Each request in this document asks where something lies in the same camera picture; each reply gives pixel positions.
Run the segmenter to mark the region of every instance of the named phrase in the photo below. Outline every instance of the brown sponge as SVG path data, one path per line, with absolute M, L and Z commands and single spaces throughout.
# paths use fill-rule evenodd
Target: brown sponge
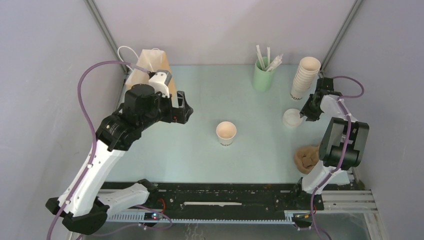
M 294 163 L 297 169 L 303 173 L 308 174 L 312 171 L 314 166 L 318 163 L 318 146 L 304 146 L 299 148 L 294 154 Z

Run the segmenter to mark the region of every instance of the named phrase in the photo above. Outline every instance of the brown paper bag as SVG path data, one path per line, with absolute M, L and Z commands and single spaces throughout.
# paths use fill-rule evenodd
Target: brown paper bag
M 294 154 L 294 164 L 296 164 L 299 172 L 303 174 L 309 174 L 312 169 L 320 161 L 318 151 L 320 150 L 320 144 L 318 146 L 304 146 L 296 150 Z
M 149 71 L 156 72 L 157 70 L 167 70 L 172 74 L 170 64 L 168 62 L 167 54 L 165 51 L 154 49 L 143 49 L 138 59 L 137 66 L 148 69 Z M 125 83 L 127 90 L 135 84 L 148 84 L 149 76 L 139 70 L 134 71 L 129 75 Z M 169 93 L 172 95 L 172 106 L 178 108 L 177 88 L 175 87 L 174 76 L 168 85 Z

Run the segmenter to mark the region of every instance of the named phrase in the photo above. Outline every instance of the green container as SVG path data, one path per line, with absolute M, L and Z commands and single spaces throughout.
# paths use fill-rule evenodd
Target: green container
M 265 64 L 265 68 L 268 66 L 268 57 L 262 57 L 263 63 Z M 272 71 L 264 71 L 261 70 L 261 64 L 259 63 L 259 59 L 256 60 L 256 64 L 254 65 L 254 74 L 252 86 L 258 92 L 266 92 L 271 88 L 273 84 L 274 75 L 276 74 L 276 70 Z

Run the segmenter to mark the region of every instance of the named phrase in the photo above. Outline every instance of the white cable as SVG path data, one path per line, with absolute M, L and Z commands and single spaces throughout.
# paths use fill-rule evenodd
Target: white cable
M 129 46 L 120 46 L 120 47 L 118 47 L 118 50 L 116 51 L 117 52 L 117 54 L 118 54 L 118 58 L 119 58 L 119 60 L 121 60 L 122 62 L 125 62 L 123 59 L 122 59 L 122 57 L 121 57 L 121 54 L 120 54 L 120 52 L 119 52 L 119 50 L 121 50 L 121 48 L 127 48 L 127 49 L 129 49 L 129 50 L 131 50 L 133 53 L 134 53 L 134 55 L 135 55 L 135 57 L 137 58 L 137 61 L 139 60 L 139 56 L 137 55 L 137 53 L 136 53 L 136 51 L 134 51 L 134 49 L 132 49 L 131 47 L 129 47 Z M 128 66 L 128 65 L 126 65 L 131 71 L 134 71 L 134 69 L 132 69 L 130 66 Z

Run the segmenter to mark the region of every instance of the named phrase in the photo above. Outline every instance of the stack of paper cups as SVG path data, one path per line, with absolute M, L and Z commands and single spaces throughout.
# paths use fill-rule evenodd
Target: stack of paper cups
M 293 100 L 299 101 L 305 96 L 320 68 L 321 62 L 315 57 L 307 56 L 300 60 L 290 93 Z

